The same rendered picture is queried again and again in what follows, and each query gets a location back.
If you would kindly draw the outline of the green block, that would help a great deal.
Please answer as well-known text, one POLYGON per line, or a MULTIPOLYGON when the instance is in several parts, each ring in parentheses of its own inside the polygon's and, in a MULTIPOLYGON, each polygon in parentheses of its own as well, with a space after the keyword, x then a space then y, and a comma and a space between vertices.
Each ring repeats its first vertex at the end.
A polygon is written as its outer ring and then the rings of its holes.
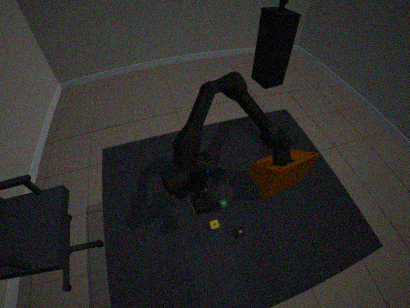
POLYGON ((227 199, 219 200, 218 203, 219 203, 219 206, 220 206, 220 209, 221 209, 221 210, 228 208, 227 199))

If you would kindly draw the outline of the yellow block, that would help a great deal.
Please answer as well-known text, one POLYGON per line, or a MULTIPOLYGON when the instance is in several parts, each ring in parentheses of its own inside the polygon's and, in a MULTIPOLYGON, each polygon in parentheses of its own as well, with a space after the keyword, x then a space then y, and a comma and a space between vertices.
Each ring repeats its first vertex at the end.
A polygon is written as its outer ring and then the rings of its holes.
POLYGON ((218 220, 211 221, 211 222, 209 222, 209 224, 210 224, 210 226, 211 226, 211 230, 212 230, 212 231, 219 229, 219 222, 218 222, 218 220))

